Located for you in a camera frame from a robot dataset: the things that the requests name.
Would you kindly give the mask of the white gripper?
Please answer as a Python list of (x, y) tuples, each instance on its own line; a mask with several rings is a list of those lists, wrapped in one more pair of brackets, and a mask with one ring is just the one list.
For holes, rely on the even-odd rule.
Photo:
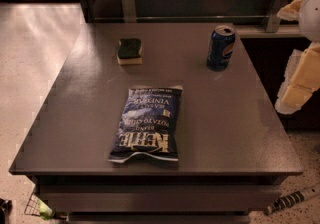
[[(293, 0), (282, 7), (277, 17), (297, 21), (303, 0)], [(274, 105), (280, 114), (290, 115), (298, 111), (320, 88), (320, 44), (311, 43), (304, 51), (294, 49), (288, 59), (277, 100)]]

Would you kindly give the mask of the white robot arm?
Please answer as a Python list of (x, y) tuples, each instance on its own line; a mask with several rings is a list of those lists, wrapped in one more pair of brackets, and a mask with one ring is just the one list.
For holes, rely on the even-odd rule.
[(300, 34), (311, 41), (305, 50), (293, 50), (277, 94), (276, 111), (289, 115), (300, 110), (320, 88), (320, 0), (293, 0), (277, 17), (298, 21)]

